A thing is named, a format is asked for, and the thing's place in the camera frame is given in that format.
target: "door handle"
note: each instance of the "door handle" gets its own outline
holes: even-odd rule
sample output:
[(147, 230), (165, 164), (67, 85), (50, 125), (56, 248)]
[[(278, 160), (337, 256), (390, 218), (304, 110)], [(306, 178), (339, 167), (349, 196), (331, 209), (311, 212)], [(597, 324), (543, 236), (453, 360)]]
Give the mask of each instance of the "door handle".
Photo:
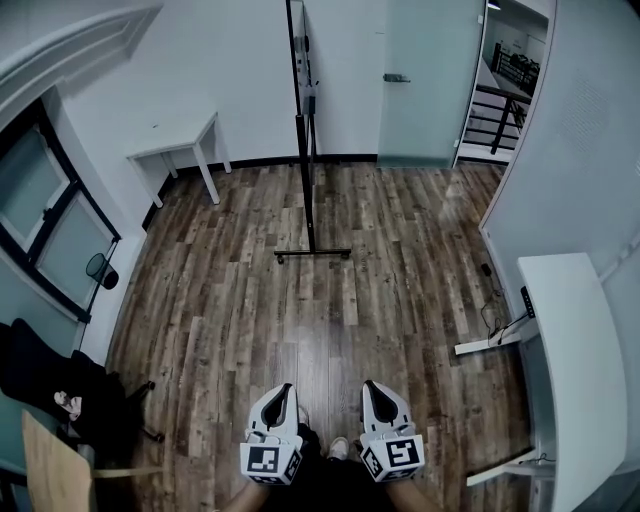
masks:
[(411, 82), (411, 80), (409, 80), (406, 75), (401, 75), (399, 73), (385, 73), (382, 76), (382, 79), (385, 82), (391, 82), (391, 83), (408, 84)]

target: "desk leg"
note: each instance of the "desk leg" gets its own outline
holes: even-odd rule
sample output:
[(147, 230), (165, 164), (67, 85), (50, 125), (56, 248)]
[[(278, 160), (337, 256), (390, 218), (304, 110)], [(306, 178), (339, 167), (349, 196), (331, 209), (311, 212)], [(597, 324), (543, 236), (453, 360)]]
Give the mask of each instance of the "desk leg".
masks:
[(220, 150), (220, 158), (222, 159), (222, 163), (224, 164), (224, 172), (230, 174), (231, 164), (229, 163), (229, 153), (227, 153), (227, 145), (224, 143), (224, 137), (222, 136), (222, 130), (220, 130), (217, 118), (215, 124), (213, 125), (213, 130), (216, 137), (216, 146), (218, 146), (218, 149)]
[(470, 354), (471, 352), (479, 352), (490, 348), (508, 345), (519, 341), (528, 341), (538, 334), (537, 322), (531, 319), (524, 321), (524, 324), (514, 324), (507, 327), (504, 332), (499, 331), (495, 336), (488, 340), (472, 341), (469, 343), (461, 343), (455, 346), (456, 355)]
[(196, 160), (198, 161), (200, 172), (202, 173), (204, 182), (207, 185), (207, 190), (209, 190), (209, 195), (211, 195), (213, 204), (220, 204), (220, 196), (218, 196), (216, 186), (213, 184), (213, 179), (211, 178), (209, 167), (207, 167), (207, 160), (204, 157), (204, 153), (202, 152), (202, 147), (200, 146), (199, 142), (193, 146), (193, 153), (195, 154)]
[(171, 176), (177, 178), (178, 171), (176, 171), (176, 166), (173, 163), (173, 158), (171, 158), (171, 153), (162, 153), (162, 161), (164, 162), (164, 165), (167, 166), (167, 170), (171, 173)]
[(517, 457), (505, 464), (501, 464), (500, 466), (496, 466), (495, 468), (488, 469), (487, 471), (483, 471), (482, 473), (478, 473), (477, 475), (470, 476), (467, 478), (467, 487), (472, 487), (474, 485), (481, 484), (482, 482), (486, 482), (487, 480), (491, 480), (500, 475), (504, 475), (505, 473), (513, 472), (514, 466), (521, 466), (520, 462), (529, 461), (531, 459), (535, 459), (537, 457), (536, 450), (531, 450), (520, 457)]
[(149, 197), (151, 197), (154, 204), (158, 208), (162, 208), (162, 204), (163, 204), (162, 200), (160, 199), (158, 194), (156, 194), (153, 190), (151, 190), (151, 187), (149, 186), (149, 181), (147, 180), (147, 177), (144, 174), (144, 169), (140, 165), (140, 162), (138, 162), (138, 160), (136, 160), (135, 158), (129, 158), (129, 162), (131, 162), (131, 166), (136, 171), (138, 178), (140, 178), (140, 183), (142, 183), (142, 186), (147, 191), (147, 194), (149, 194)]

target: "black railing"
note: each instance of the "black railing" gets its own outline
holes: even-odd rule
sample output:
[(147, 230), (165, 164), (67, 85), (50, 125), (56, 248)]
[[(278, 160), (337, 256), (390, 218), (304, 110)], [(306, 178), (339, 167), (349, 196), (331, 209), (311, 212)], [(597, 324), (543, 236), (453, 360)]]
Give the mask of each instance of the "black railing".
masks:
[[(491, 101), (487, 97), (478, 98), (478, 93), (490, 94)], [(495, 87), (477, 85), (476, 93), (473, 96), (471, 115), (469, 115), (469, 126), (465, 131), (465, 136), (469, 133), (478, 133), (482, 137), (480, 137), (481, 140), (467, 137), (462, 142), (490, 146), (492, 155), (495, 155), (499, 148), (514, 149), (515, 144), (514, 146), (507, 146), (503, 144), (503, 139), (518, 140), (520, 130), (522, 130), (527, 116), (527, 109), (523, 108), (523, 105), (528, 106), (530, 104), (531, 100), (526, 96), (496, 89)]]
[(533, 96), (538, 83), (540, 66), (524, 55), (515, 53), (509, 55), (502, 50), (500, 43), (496, 43), (491, 61), (491, 71), (513, 82), (529, 96)]

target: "person's arm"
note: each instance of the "person's arm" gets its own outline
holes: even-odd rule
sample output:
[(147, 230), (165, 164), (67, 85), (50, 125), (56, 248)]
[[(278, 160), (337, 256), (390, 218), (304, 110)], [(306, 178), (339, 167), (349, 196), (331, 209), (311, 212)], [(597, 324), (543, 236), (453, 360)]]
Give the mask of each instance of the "person's arm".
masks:
[(388, 483), (384, 488), (398, 512), (442, 512), (438, 505), (418, 490), (412, 480)]
[(271, 492), (268, 485), (247, 482), (242, 490), (222, 509), (222, 512), (258, 512)]

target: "white ceiling molding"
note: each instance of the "white ceiling molding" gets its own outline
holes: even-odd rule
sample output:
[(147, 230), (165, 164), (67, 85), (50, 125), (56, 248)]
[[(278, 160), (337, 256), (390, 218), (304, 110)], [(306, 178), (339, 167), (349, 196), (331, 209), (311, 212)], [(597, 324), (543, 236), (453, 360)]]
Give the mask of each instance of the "white ceiling molding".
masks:
[(117, 52), (130, 56), (161, 3), (117, 9), (68, 25), (0, 63), (0, 130), (47, 89)]

